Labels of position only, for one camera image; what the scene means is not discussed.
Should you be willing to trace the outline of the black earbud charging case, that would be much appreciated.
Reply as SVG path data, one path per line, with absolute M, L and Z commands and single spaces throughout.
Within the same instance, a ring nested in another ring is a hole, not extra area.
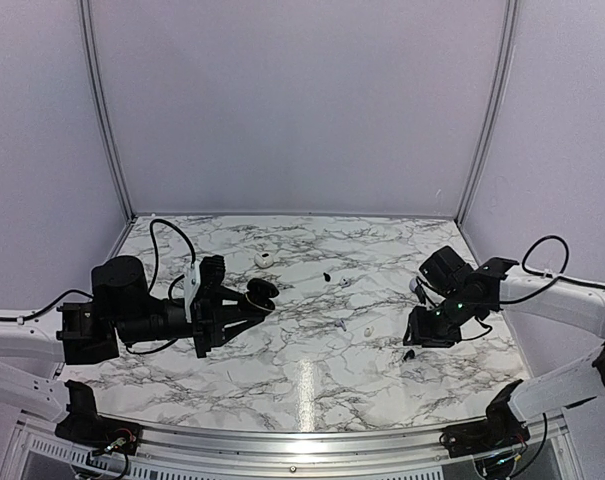
M 245 298 L 248 303 L 265 312 L 275 310 L 274 299 L 279 296 L 278 288 L 263 279 L 253 278 L 247 283 Z

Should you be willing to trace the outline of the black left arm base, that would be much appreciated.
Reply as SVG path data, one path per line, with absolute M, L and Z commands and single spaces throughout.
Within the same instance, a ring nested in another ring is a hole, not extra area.
M 134 455 L 142 427 L 138 423 L 104 417 L 97 411 L 93 390 L 81 382 L 64 383 L 69 401 L 66 415 L 55 427 L 55 436 L 92 447 L 100 453 L 114 450 Z

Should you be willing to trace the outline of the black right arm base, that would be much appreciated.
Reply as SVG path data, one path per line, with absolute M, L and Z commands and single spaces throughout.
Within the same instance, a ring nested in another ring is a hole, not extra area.
M 445 427 L 439 438 L 451 458 L 488 453 L 523 444 L 530 439 L 524 420 L 518 420 L 508 401 L 522 380 L 505 386 L 489 403 L 485 417 Z

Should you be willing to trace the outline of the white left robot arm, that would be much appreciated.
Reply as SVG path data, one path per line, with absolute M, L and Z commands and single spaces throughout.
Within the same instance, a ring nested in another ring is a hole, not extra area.
M 58 382 L 6 364 L 8 358 L 64 365 L 98 365 L 119 347 L 190 338 L 198 358 L 263 322 L 279 291 L 254 278 L 243 293 L 224 286 L 225 260 L 207 256 L 191 263 L 182 298 L 151 294 L 142 262 L 117 256 L 91 272 L 85 302 L 56 300 L 40 312 L 0 316 L 0 402 L 12 404 L 71 431 L 88 445 L 107 438 L 93 390 L 77 381 Z

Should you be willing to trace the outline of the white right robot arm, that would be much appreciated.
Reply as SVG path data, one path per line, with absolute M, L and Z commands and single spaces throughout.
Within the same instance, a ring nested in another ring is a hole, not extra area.
M 408 317 L 406 346 L 450 348 L 462 340 L 461 328 L 492 312 L 520 312 L 576 327 L 601 339 L 600 347 L 545 375 L 515 384 L 499 409 L 483 419 L 477 438 L 497 448 L 520 423 L 563 407 L 605 397 L 605 284 L 557 273 L 525 270 L 515 260 L 489 259 L 457 271 L 428 265 L 427 279 L 443 281 L 443 300 L 434 307 L 416 306 Z

